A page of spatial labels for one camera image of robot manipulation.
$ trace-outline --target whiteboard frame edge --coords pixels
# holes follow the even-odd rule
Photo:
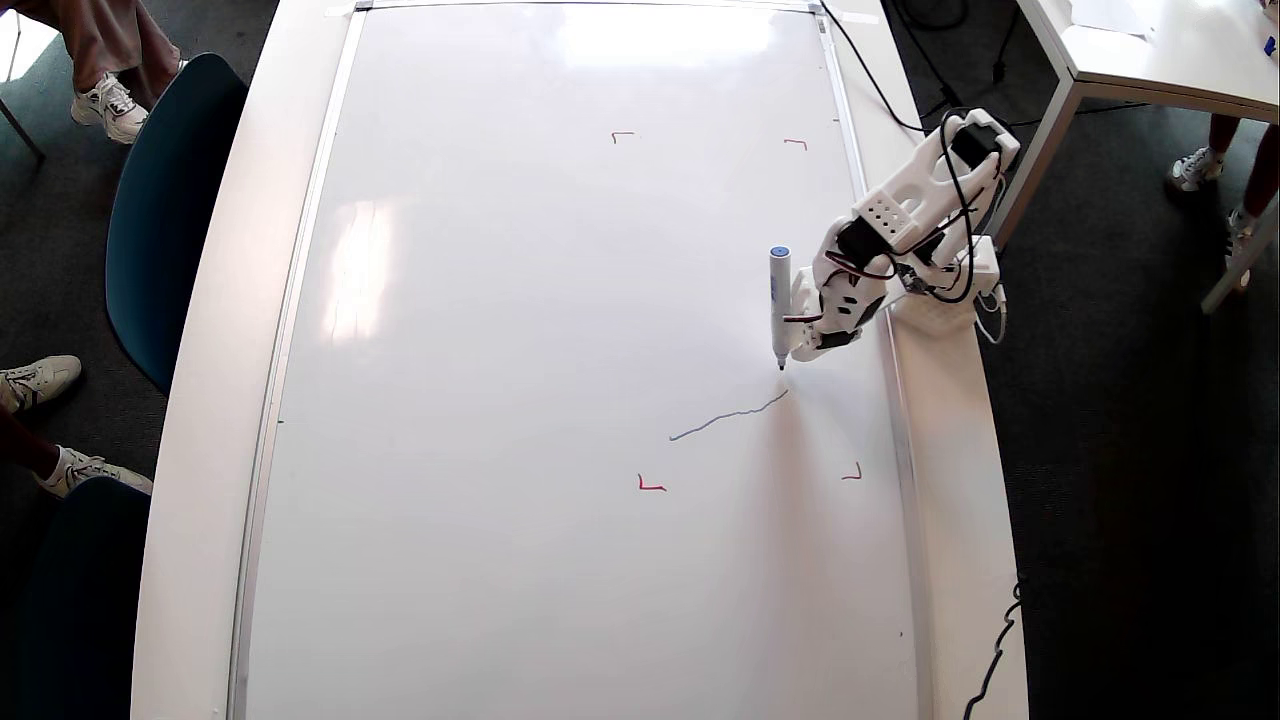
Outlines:
[[[849,106],[849,91],[840,70],[837,40],[832,32],[833,18],[822,4],[810,3],[809,10],[818,23],[818,33],[827,55],[827,72],[831,76],[832,92],[836,96],[836,113],[841,132],[845,136],[845,155],[849,160],[849,176],[854,184],[855,197],[867,196],[867,173],[858,149],[858,132],[854,127],[852,110]],[[884,368],[884,384],[890,396],[890,425],[893,432],[893,451],[897,457],[897,482],[902,507],[902,532],[906,542],[908,580],[911,593],[911,623],[915,637],[915,692],[916,717],[933,720],[933,605],[929,596],[928,561],[924,553],[924,528],[920,523],[920,510],[915,487],[915,456],[911,443],[911,423],[906,405],[906,388],[899,373],[897,342],[893,337],[892,302],[884,307],[877,319],[881,334],[881,364]]]
[[[247,716],[248,702],[248,648],[253,626],[253,598],[257,589],[257,562],[261,551],[262,523],[266,510],[266,491],[270,484],[271,457],[275,451],[275,428],[280,418],[280,398],[284,395],[284,374],[289,363],[289,346],[293,342],[293,323],[298,314],[298,299],[302,296],[302,281],[306,274],[307,255],[311,250],[311,237],[315,231],[316,215],[320,209],[320,196],[324,191],[325,174],[329,170],[329,158],[333,141],[337,137],[338,119],[342,115],[347,85],[356,61],[356,50],[365,28],[365,12],[351,14],[347,37],[342,44],[338,67],[334,72],[333,90],[320,126],[320,138],[316,145],[307,192],[302,200],[302,211],[297,236],[293,242],[293,259],[289,264],[289,277],[284,286],[280,319],[276,325],[275,351],[266,380],[266,406],[259,427],[257,454],[253,459],[253,474],[250,478],[248,502],[244,509],[244,537],[241,542],[241,571],[236,592],[236,614],[232,625],[232,652],[227,683],[227,715],[230,719]]]
[[[276,331],[275,352],[266,386],[266,407],[259,428],[257,456],[250,484],[250,497],[246,506],[246,533],[241,550],[241,573],[236,593],[236,612],[232,626],[232,652],[229,657],[229,678],[227,708],[229,719],[244,719],[247,712],[248,687],[248,648],[252,634],[252,607],[257,585],[257,561],[261,550],[262,523],[266,507],[266,491],[270,483],[271,457],[275,448],[275,429],[280,414],[280,398],[284,391],[285,368],[289,360],[289,346],[293,338],[293,324],[297,318],[298,299],[302,295],[302,281],[306,274],[306,260],[311,249],[320,195],[329,168],[333,142],[337,137],[338,119],[342,115],[347,86],[351,81],[356,51],[364,32],[365,14],[378,9],[438,6],[438,5],[685,5],[762,9],[777,12],[800,12],[814,15],[819,42],[827,59],[827,72],[832,82],[836,113],[840,118],[841,133],[845,141],[845,158],[849,164],[850,181],[855,197],[867,195],[867,178],[858,150],[856,131],[844,77],[840,70],[840,56],[831,33],[831,15],[820,5],[808,1],[788,0],[366,0],[351,13],[351,24],[343,40],[342,54],[334,73],[333,91],[325,109],[320,138],[316,147],[307,192],[303,197],[301,224],[293,247],[293,260],[284,291],[284,305]],[[895,455],[899,464],[899,489],[901,495],[904,532],[908,548],[908,573],[911,592],[911,614],[915,625],[915,678],[916,714],[920,720],[933,719],[933,652],[932,623],[929,621],[928,574],[923,552],[923,537],[915,497],[915,465],[911,443],[910,421],[906,409],[906,393],[899,373],[897,346],[893,340],[891,313],[886,311],[878,320],[882,340],[882,364],[884,382],[893,398],[890,402],[891,427],[895,438]]]
[[[366,0],[366,10],[392,10],[396,8],[430,8],[442,5],[676,5],[700,8],[739,8],[748,10],[778,10],[785,13],[812,13],[808,0]]]

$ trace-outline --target white robotic arm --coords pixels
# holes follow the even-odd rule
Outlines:
[[[972,315],[974,291],[991,292],[998,270],[991,238],[969,232],[989,211],[1018,150],[1014,136],[984,110],[946,117],[892,178],[854,208],[851,219],[831,225],[813,265],[790,282],[790,293],[774,287],[778,366],[787,355],[809,361],[858,340],[895,278],[918,315],[936,315],[925,320],[934,327],[937,313],[948,307]],[[788,259],[785,247],[771,252],[774,286],[780,274],[790,275],[782,269]],[[955,318],[941,319],[955,324]]]

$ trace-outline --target blue line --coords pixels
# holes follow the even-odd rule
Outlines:
[[[667,439],[669,439],[671,442],[676,442],[677,439],[680,439],[680,438],[682,438],[682,437],[685,437],[687,434],[696,433],[698,430],[705,430],[712,423],[714,423],[716,420],[723,420],[724,418],[732,418],[735,415],[754,415],[756,413],[763,413],[764,409],[767,409],[769,405],[773,405],[774,402],[782,400],[782,397],[786,396],[786,393],[788,393],[788,392],[791,392],[790,388],[782,391],[782,395],[774,397],[773,400],[765,402],[764,405],[756,407],[755,410],[739,410],[737,413],[726,413],[723,415],[716,415],[714,418],[712,418],[710,420],[707,420],[701,425],[698,425],[696,428],[694,428],[691,430],[685,430],[685,432],[680,433],[678,436],[671,436]]]

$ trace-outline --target person's leg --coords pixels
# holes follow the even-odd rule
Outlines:
[[[1275,197],[1277,187],[1280,187],[1280,135],[1276,126],[1271,126],[1262,133],[1262,142],[1258,142],[1253,172],[1249,173],[1249,182],[1244,186],[1242,209],[1252,219],[1257,219]]]
[[[72,355],[54,355],[31,365],[0,370],[0,462],[23,466],[40,486],[67,497],[90,478],[108,477],[151,495],[151,480],[101,457],[51,445],[36,437],[13,414],[61,395],[79,377],[81,363]]]
[[[1231,146],[1231,141],[1235,140],[1235,131],[1240,127],[1240,118],[1233,118],[1231,115],[1219,115],[1208,120],[1208,149],[1212,150],[1219,159],[1226,155],[1226,150]]]
[[[1211,117],[1208,120],[1208,145],[1185,158],[1174,160],[1165,176],[1165,187],[1175,196],[1188,196],[1216,181],[1222,174],[1222,159],[1226,156],[1226,149],[1231,146],[1231,140],[1235,138],[1235,131],[1239,127],[1240,118],[1217,114]]]
[[[1258,222],[1258,215],[1266,211],[1271,199],[1280,187],[1280,131],[1276,126],[1267,128],[1262,133],[1262,142],[1258,142],[1258,154],[1253,159],[1253,170],[1249,173],[1249,182],[1244,186],[1244,197],[1240,206],[1231,210],[1226,217],[1226,252],[1222,260],[1228,268],[1236,258],[1244,256],[1244,249],[1253,240],[1253,227]],[[1249,272],[1240,275],[1238,290],[1249,286]]]
[[[178,49],[138,0],[18,0],[14,9],[63,33],[76,92],[124,73],[133,99],[150,109],[178,73]]]
[[[31,434],[8,410],[0,407],[0,461],[20,465],[37,478],[58,468],[58,446]]]

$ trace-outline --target floor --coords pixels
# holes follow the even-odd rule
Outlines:
[[[934,22],[968,8],[955,29],[918,31],[965,104],[1010,120],[1043,113],[1055,78],[1024,22],[1007,77],[991,82],[1012,0],[900,1]],[[216,51],[252,78],[271,0],[147,6],[186,54]],[[940,83],[891,26],[928,110]],[[101,300],[125,150],[70,122],[69,73],[55,41],[22,77],[0,74],[0,97],[49,154],[35,169],[0,123],[0,366],[79,355],[83,382],[24,421],[152,473],[165,400],[119,351]],[[1239,199],[1262,127],[1242,127],[1215,196],[1174,206],[1161,173],[1206,127],[1162,108],[1079,118],[1002,260],[1009,337],[983,355],[1037,720],[1276,715],[1275,247],[1248,293],[1212,318],[1198,310],[1217,277],[1216,217]],[[1033,131],[1019,131],[1024,142]],[[13,602],[55,511],[29,477],[0,468],[0,717],[12,714]]]

